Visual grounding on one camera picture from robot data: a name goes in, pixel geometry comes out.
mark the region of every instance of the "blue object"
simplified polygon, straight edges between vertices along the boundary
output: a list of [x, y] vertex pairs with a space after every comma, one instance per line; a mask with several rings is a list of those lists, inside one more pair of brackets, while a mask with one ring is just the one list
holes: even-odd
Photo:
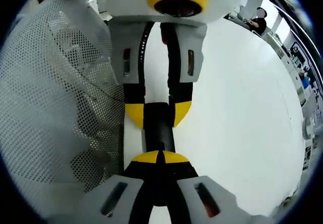
[[304, 79], [301, 79], [301, 80], [302, 80], [302, 84], [304, 86], [304, 89], [306, 89], [309, 86], [308, 78], [304, 77]]

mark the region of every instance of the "desk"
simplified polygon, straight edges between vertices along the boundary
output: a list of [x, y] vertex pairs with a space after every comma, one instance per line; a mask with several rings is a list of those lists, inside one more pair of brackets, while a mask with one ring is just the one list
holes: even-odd
[[[199, 175], [234, 193], [240, 208], [269, 215], [300, 180], [302, 110], [293, 82], [261, 38], [225, 19], [208, 26], [192, 107], [174, 129], [176, 151]], [[156, 25], [147, 43], [150, 102], [167, 100], [167, 49]], [[142, 153], [141, 130], [125, 118], [125, 167]], [[150, 223], [170, 223], [163, 207]]]
[[303, 87], [294, 62], [285, 53], [280, 42], [277, 41], [276, 38], [274, 38], [270, 33], [265, 34], [262, 38], [275, 50], [277, 55], [280, 57], [294, 83], [300, 103], [305, 103], [308, 98], [307, 93]]
[[250, 30], [250, 27], [248, 25], [246, 25], [242, 20], [238, 19], [237, 17], [230, 17], [229, 21], [232, 21], [234, 23], [236, 23], [239, 26], [242, 26], [243, 28]]

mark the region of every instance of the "window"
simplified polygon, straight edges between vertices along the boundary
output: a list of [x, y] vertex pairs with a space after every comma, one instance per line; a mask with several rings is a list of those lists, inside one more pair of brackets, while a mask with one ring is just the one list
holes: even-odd
[[261, 7], [264, 8], [267, 12], [267, 17], [265, 18], [267, 22], [267, 27], [272, 29], [278, 16], [278, 10], [269, 0], [263, 0]]
[[284, 42], [290, 32], [291, 28], [287, 24], [286, 20], [283, 18], [280, 22], [276, 34], [279, 36], [281, 42]]

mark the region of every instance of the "black circular opening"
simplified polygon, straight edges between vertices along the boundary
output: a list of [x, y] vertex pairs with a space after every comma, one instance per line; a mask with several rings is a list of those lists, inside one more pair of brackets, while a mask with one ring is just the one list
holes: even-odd
[[202, 7], [190, 0], [162, 0], [155, 4], [155, 10], [173, 17], [195, 16], [202, 11]]

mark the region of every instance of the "perforated sheet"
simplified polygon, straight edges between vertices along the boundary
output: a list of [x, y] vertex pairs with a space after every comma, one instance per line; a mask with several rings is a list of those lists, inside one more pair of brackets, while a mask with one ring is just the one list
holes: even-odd
[[83, 0], [46, 0], [0, 56], [0, 147], [41, 215], [70, 212], [123, 170], [124, 96], [109, 29]]

